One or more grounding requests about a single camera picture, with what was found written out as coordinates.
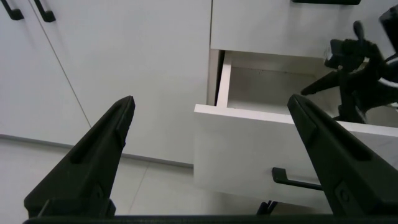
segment white drawer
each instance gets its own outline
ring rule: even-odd
[[[353,22],[385,57],[394,53],[379,17],[398,0],[362,0],[357,6],[290,0],[214,0],[211,48],[321,57],[331,39],[355,38]]]
[[[317,79],[314,74],[325,74],[323,69],[318,58],[226,52],[217,105],[195,107],[196,184],[329,212],[322,191],[277,184],[271,175],[272,168],[279,167],[290,179],[319,184],[287,102]],[[309,98],[336,116],[339,97],[334,88]],[[393,127],[340,124],[398,167],[398,113],[380,107],[367,116],[370,123]]]

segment floor tile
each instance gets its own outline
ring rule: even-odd
[[[67,152],[60,147],[0,139],[1,223],[28,219],[25,197]]]
[[[129,214],[255,214],[261,202],[259,199],[200,189],[193,184],[193,169],[151,163]]]
[[[149,163],[121,158],[113,182],[111,200],[116,206],[116,215],[127,215],[136,196]]]

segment black cabinet handle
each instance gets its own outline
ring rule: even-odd
[[[55,21],[54,13],[52,11],[44,11],[40,0],[35,0],[35,4],[36,4],[37,9],[40,12],[40,15],[42,15],[44,22],[54,22]]]
[[[277,167],[272,168],[272,178],[274,179],[274,182],[278,184],[304,187],[313,190],[322,190],[322,186],[318,184],[309,184],[305,182],[289,180],[286,175],[286,170],[282,168],[277,168]]]
[[[358,5],[361,0],[292,0],[296,3]]]
[[[22,15],[21,10],[10,8],[10,5],[8,5],[7,0],[1,0],[1,3],[12,20],[21,20],[24,18],[24,15]]]

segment white cabinet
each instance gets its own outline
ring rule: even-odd
[[[195,107],[195,182],[330,212],[322,191],[277,184],[271,174],[278,167],[290,179],[319,183],[287,102],[324,74],[321,69],[323,60],[317,58],[226,52],[217,105]],[[309,96],[332,116],[339,97],[336,88]],[[367,116],[369,124],[339,123],[398,168],[398,112],[382,107]]]
[[[192,163],[193,109],[206,102],[210,0],[42,0],[39,21],[94,125],[132,95],[123,153]]]
[[[357,6],[291,0],[214,0],[211,48],[323,57],[331,39],[355,38],[353,22],[385,57],[394,53],[379,17],[398,0],[362,0]]]
[[[74,145],[88,122],[29,2],[0,5],[0,135]]]

